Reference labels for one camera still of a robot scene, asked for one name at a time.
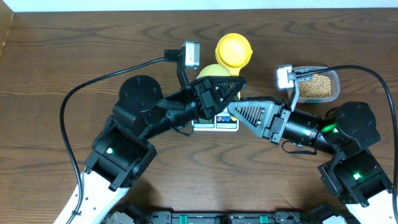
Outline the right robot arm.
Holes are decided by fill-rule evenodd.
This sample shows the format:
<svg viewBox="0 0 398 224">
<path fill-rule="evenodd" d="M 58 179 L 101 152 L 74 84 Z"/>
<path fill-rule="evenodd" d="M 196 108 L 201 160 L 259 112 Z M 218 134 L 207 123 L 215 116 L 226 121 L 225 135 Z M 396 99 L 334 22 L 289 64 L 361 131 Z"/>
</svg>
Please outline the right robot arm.
<svg viewBox="0 0 398 224">
<path fill-rule="evenodd" d="M 331 154 L 318 168 L 329 193 L 361 223 L 397 223 L 397 180 L 388 178 L 369 150 L 381 135 L 367 103 L 350 101 L 322 118 L 273 98 L 248 98 L 230 103 L 228 113 L 274 144 L 285 139 L 310 147 L 311 155 Z"/>
</svg>

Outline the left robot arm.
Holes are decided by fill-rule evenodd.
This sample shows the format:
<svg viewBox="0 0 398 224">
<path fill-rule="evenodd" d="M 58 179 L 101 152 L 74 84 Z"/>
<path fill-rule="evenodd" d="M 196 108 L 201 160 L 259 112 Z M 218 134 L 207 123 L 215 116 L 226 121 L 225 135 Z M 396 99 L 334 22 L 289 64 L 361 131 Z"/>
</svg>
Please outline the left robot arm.
<svg viewBox="0 0 398 224">
<path fill-rule="evenodd" d="M 246 86 L 244 76 L 207 76 L 163 96 L 147 75 L 126 80 L 112 115 L 94 140 L 80 183 L 56 223 L 100 223 L 143 174 L 157 151 L 149 142 L 194 119 L 211 119 Z"/>
</svg>

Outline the yellow measuring scoop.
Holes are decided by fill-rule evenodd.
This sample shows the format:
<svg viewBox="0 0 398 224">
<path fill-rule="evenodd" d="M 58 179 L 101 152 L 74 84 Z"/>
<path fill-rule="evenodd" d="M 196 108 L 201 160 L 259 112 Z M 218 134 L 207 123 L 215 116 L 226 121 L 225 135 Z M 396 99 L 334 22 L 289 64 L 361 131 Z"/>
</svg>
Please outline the yellow measuring scoop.
<svg viewBox="0 0 398 224">
<path fill-rule="evenodd" d="M 245 36 L 229 33 L 218 41 L 215 49 L 217 62 L 228 69 L 232 76 L 238 76 L 241 69 L 250 61 L 252 47 Z"/>
</svg>

